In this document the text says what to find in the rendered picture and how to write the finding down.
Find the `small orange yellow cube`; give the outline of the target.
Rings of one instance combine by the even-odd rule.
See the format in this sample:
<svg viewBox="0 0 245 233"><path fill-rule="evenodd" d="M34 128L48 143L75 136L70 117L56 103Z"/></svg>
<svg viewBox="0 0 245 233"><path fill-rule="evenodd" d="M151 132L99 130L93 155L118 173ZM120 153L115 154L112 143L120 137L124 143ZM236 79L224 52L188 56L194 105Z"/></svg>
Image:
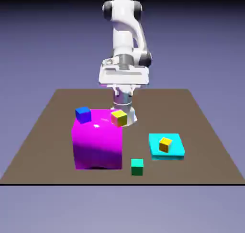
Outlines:
<svg viewBox="0 0 245 233"><path fill-rule="evenodd" d="M171 147L171 144L172 144L172 140L171 139L168 139L168 138L163 137L159 141L159 150L161 152L168 153L169 152L169 149Z"/></svg>

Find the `large magenta box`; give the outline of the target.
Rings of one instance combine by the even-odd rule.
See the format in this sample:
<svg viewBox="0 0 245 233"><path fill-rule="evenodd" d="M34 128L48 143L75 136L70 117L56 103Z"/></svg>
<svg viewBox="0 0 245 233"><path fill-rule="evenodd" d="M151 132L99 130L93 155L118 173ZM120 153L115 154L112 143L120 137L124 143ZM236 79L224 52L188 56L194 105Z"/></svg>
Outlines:
<svg viewBox="0 0 245 233"><path fill-rule="evenodd" d="M75 169L122 169L123 128L111 122L111 109L90 109L91 121L75 118L71 139Z"/></svg>

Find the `small blue cube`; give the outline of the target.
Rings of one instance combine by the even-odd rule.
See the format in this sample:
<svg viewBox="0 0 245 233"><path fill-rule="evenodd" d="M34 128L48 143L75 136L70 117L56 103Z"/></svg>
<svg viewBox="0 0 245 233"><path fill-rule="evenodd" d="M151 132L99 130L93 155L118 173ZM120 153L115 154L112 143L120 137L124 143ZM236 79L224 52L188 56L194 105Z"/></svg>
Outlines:
<svg viewBox="0 0 245 233"><path fill-rule="evenodd" d="M91 110L88 107L79 107L75 109L75 116L79 123L87 123L91 121Z"/></svg>

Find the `small lime yellow cube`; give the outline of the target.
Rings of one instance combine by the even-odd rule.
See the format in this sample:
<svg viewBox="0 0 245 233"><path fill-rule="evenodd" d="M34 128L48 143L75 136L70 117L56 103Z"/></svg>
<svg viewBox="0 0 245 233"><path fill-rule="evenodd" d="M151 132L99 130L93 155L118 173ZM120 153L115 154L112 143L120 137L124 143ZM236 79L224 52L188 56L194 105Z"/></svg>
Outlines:
<svg viewBox="0 0 245 233"><path fill-rule="evenodd" d="M125 126L127 124L127 114L122 110L113 111L111 122L116 126Z"/></svg>

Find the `small green cube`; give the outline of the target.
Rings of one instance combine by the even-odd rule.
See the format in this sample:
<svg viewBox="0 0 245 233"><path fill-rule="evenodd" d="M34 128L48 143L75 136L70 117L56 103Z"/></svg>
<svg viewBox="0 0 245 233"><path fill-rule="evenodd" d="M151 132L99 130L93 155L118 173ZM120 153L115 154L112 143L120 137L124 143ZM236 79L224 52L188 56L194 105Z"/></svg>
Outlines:
<svg viewBox="0 0 245 233"><path fill-rule="evenodd" d="M142 176L144 171L144 160L142 158L131 159L131 175Z"/></svg>

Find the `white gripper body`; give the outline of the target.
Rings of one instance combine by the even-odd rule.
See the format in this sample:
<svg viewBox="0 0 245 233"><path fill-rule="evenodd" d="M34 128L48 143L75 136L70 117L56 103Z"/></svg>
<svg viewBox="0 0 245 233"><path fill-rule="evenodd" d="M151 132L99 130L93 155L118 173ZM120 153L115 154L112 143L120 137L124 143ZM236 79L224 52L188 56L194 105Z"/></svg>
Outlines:
<svg viewBox="0 0 245 233"><path fill-rule="evenodd" d="M99 73L101 85L147 85L149 68L129 65L129 69L119 69L119 65L101 65Z"/></svg>

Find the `large cyan box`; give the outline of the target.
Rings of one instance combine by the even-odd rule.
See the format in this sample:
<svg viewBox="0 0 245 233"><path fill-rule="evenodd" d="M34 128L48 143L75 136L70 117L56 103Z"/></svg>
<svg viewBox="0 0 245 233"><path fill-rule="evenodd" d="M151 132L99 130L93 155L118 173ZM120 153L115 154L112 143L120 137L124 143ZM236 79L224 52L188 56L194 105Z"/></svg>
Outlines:
<svg viewBox="0 0 245 233"><path fill-rule="evenodd" d="M162 138L172 140L169 152L159 150L159 142ZM150 133L149 147L152 160L183 160L185 149L178 133Z"/></svg>

